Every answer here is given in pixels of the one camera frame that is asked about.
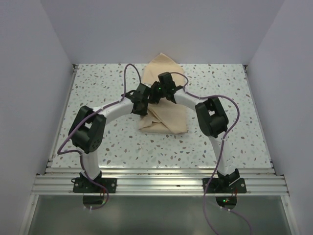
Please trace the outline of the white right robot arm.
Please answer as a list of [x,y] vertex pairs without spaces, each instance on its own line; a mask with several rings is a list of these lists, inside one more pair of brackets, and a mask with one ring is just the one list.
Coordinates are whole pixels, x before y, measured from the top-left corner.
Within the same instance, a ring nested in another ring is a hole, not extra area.
[[[200,130],[209,137],[217,159],[218,187],[223,192],[229,192],[235,187],[235,182],[239,180],[240,175],[233,163],[226,137],[239,121],[239,107],[232,99],[224,95],[206,97],[194,95],[188,92],[185,86],[175,84],[172,74],[173,72],[164,72],[158,75],[158,81],[152,85],[149,102],[158,103],[161,98],[165,98],[196,112]],[[237,117],[230,127],[228,127],[229,119],[219,100],[220,97],[231,101],[237,110]]]

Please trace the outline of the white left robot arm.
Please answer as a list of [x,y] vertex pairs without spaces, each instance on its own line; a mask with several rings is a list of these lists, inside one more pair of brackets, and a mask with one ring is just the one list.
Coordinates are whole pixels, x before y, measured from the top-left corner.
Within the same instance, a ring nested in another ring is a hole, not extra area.
[[80,154],[84,186],[90,192],[97,192],[102,186],[98,176],[101,173],[97,149],[102,143],[106,124],[128,114],[146,115],[151,88],[139,84],[136,90],[122,95],[121,100],[103,107],[82,106],[70,128],[68,136]]

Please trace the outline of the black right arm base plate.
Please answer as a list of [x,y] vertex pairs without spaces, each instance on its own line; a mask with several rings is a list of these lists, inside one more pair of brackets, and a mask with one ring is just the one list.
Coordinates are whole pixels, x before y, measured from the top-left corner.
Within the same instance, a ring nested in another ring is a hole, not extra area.
[[230,185],[227,183],[222,183],[221,180],[218,178],[213,178],[208,186],[208,189],[206,190],[206,193],[247,193],[246,183],[244,178],[239,178],[237,181]]

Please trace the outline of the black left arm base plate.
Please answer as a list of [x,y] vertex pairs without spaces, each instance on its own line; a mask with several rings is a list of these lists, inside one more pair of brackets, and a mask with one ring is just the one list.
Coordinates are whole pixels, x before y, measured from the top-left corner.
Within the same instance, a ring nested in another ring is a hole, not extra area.
[[102,178],[101,173],[92,181],[86,178],[82,173],[79,177],[71,179],[74,193],[116,193],[117,179]]

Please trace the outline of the beige cloth mat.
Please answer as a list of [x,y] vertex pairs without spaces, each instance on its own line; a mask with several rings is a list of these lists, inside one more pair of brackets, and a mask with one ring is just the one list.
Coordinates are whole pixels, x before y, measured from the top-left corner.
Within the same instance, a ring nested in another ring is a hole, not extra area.
[[[185,79],[183,68],[167,55],[160,53],[143,71],[142,83],[152,85],[158,81],[158,75],[163,72],[178,72],[172,78],[176,86],[183,86]],[[147,115],[142,116],[138,123],[139,131],[150,133],[182,134],[188,131],[186,107],[174,104],[162,98],[158,104],[149,104]]]

